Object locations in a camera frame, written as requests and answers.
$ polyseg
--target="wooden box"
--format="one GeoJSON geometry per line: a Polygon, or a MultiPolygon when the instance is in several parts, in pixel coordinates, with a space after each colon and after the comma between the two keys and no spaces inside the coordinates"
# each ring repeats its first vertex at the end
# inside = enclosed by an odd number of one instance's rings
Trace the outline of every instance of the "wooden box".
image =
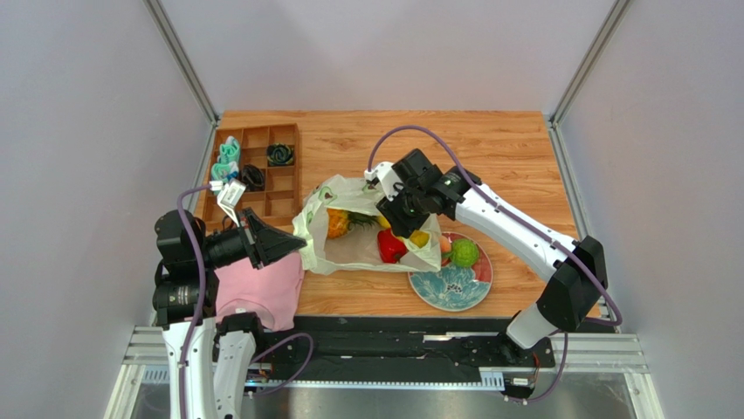
{"type": "MultiPolygon", "coordinates": [[[[212,165],[219,156],[219,146],[228,137],[240,142],[239,169],[252,164],[263,172],[265,190],[245,191],[236,210],[252,208],[266,223],[286,231],[293,231],[292,219],[302,210],[300,201],[300,131],[297,125],[271,125],[267,127],[243,127],[218,129],[210,157],[210,165],[204,182],[210,180],[212,165]],[[275,143],[286,144],[294,152],[294,162],[290,166],[269,167],[266,148],[275,143]]],[[[204,220],[207,231],[222,230],[224,211],[217,206],[217,196],[207,191],[199,195],[195,216],[204,220]]]]}

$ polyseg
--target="plate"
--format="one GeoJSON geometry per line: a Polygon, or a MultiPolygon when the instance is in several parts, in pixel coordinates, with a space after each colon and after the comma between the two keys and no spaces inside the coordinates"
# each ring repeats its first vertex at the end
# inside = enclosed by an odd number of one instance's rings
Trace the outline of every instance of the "plate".
{"type": "MultiPolygon", "coordinates": [[[[445,232],[450,241],[471,238],[460,233],[445,232]]],[[[473,308],[491,291],[493,266],[480,244],[472,240],[480,251],[478,262],[471,268],[460,268],[445,263],[439,272],[409,272],[413,291],[427,304],[446,312],[462,312],[473,308]]]]}

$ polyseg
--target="green fruit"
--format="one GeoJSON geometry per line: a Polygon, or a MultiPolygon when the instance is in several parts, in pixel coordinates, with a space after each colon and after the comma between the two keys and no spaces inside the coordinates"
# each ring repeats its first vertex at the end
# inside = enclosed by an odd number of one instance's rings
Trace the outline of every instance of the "green fruit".
{"type": "Polygon", "coordinates": [[[471,240],[459,238],[452,242],[450,260],[461,268],[470,268],[480,257],[478,246],[471,240]]]}

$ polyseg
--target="pink cloth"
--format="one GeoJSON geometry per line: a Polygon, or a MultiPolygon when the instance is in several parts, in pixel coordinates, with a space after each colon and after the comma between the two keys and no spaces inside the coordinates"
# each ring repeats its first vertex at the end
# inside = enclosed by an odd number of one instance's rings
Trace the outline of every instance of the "pink cloth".
{"type": "Polygon", "coordinates": [[[253,269],[245,258],[215,271],[219,278],[217,322],[235,313],[255,312],[273,331],[294,327],[305,271],[294,252],[264,269],[253,269]]]}

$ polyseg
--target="white wall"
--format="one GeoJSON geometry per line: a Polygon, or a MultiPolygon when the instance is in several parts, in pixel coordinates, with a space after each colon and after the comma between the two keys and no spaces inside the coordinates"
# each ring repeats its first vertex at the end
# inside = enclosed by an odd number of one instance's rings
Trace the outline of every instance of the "white wall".
{"type": "Polygon", "coordinates": [[[637,0],[563,123],[666,417],[742,417],[744,3],[637,0]]]}
{"type": "Polygon", "coordinates": [[[552,112],[612,0],[163,0],[225,109],[552,112]]]}
{"type": "Polygon", "coordinates": [[[0,3],[0,416],[102,417],[208,127],[141,1],[0,3]]]}

